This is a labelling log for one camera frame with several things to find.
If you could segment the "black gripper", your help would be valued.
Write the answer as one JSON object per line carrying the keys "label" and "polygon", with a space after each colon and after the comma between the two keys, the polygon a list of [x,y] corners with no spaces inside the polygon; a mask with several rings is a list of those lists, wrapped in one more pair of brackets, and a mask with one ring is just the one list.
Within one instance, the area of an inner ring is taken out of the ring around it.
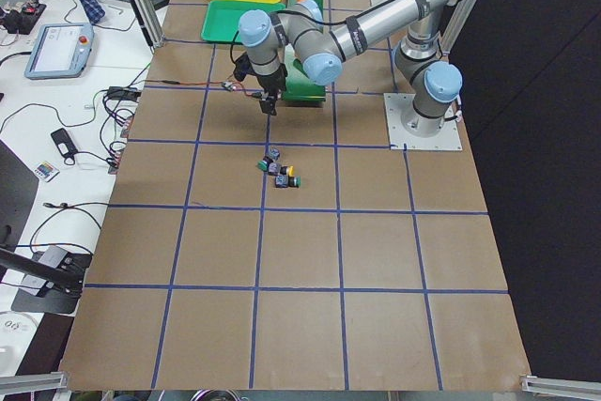
{"label": "black gripper", "polygon": [[260,100],[261,111],[269,116],[276,116],[276,101],[280,94],[286,91],[287,69],[285,65],[280,65],[279,68],[270,75],[257,75],[257,81],[262,86],[267,97]]}

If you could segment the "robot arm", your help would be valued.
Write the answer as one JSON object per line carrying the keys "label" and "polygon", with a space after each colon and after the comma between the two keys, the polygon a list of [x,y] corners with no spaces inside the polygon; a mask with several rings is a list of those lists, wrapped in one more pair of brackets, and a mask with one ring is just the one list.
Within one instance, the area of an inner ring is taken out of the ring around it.
{"label": "robot arm", "polygon": [[314,0],[267,13],[260,9],[242,14],[238,37],[244,53],[235,59],[233,75],[241,82],[254,76],[264,90],[263,113],[273,116],[275,102],[286,90],[287,70],[279,52],[291,46],[302,70],[315,85],[334,83],[343,65],[371,45],[405,29],[394,52],[394,62],[415,94],[401,121],[414,136],[432,137],[446,121],[449,106],[463,85],[459,69],[437,57],[442,11],[464,0],[381,0],[338,23],[323,21]]}

